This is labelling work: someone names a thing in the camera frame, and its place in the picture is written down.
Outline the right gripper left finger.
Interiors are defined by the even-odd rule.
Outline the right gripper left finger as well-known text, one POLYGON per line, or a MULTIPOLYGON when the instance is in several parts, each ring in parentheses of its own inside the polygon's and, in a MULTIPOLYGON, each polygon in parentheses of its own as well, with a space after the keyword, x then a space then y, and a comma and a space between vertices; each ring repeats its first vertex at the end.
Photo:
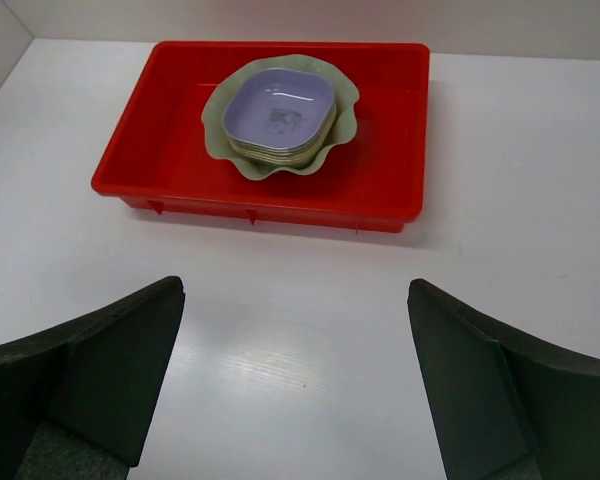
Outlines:
POLYGON ((185 305, 168 276, 0 345, 0 479, 125 479, 138 466, 185 305))

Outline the large green scalloped bowl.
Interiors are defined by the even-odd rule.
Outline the large green scalloped bowl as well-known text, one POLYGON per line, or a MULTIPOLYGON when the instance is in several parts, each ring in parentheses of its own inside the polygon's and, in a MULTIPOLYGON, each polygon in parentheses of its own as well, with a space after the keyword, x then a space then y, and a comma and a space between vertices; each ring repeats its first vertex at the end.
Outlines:
POLYGON ((218 84, 204 106, 201 120, 206 152, 215 160, 230 162, 242 177, 251 181, 262 181, 282 172, 297 176, 313 175, 322 168, 333 148, 353 140, 358 128, 355 105, 359 99, 360 92, 353 81, 338 67, 322 59, 303 54, 256 59, 218 84), (318 148, 300 155, 274 157, 253 151, 237 151, 229 143, 222 126, 226 107, 244 81, 269 68, 316 74, 333 86, 337 116, 325 142, 318 148))

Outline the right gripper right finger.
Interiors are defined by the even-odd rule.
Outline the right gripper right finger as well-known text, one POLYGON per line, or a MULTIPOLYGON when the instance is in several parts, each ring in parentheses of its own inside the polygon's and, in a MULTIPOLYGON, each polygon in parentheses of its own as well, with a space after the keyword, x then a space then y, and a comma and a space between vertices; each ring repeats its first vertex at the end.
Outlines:
POLYGON ((600 359, 424 279, 407 306, 447 478, 600 479, 600 359))

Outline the purple square plate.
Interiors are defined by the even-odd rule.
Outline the purple square plate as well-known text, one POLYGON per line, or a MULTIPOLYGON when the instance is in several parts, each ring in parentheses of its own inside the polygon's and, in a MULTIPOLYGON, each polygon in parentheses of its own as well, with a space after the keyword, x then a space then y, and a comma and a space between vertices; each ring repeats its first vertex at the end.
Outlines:
POLYGON ((235 141, 291 150, 320 133, 334 106, 335 90, 321 76, 269 68, 239 87, 224 111, 222 126, 235 141))

